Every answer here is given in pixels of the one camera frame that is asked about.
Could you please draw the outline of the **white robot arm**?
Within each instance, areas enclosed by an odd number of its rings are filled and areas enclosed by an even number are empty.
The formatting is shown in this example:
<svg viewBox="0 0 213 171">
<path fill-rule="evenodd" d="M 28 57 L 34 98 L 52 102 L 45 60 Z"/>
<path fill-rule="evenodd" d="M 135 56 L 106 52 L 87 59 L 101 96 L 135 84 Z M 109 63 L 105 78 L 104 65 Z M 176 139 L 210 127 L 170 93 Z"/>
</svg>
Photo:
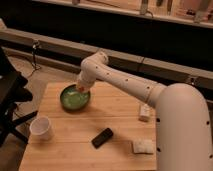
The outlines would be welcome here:
<svg viewBox="0 0 213 171">
<path fill-rule="evenodd" d="M 207 102 L 186 83 L 169 86 L 108 66 L 96 52 L 81 62 L 77 88 L 105 81 L 153 107 L 156 112 L 157 171 L 213 171 L 213 141 Z"/>
</svg>

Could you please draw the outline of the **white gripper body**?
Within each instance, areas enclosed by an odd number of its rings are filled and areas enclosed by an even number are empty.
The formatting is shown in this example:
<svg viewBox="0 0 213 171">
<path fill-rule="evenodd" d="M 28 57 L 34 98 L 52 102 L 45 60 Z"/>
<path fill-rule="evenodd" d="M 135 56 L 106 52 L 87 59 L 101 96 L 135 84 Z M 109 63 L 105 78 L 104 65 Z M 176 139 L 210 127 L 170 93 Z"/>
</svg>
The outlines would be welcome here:
<svg viewBox="0 0 213 171">
<path fill-rule="evenodd" d="M 78 87 L 83 86 L 85 88 L 85 91 L 82 93 L 85 93 L 90 90 L 90 88 L 94 85 L 94 83 L 95 83 L 94 77 L 88 75 L 85 72 L 81 72 L 77 77 L 76 89 L 78 90 Z"/>
</svg>

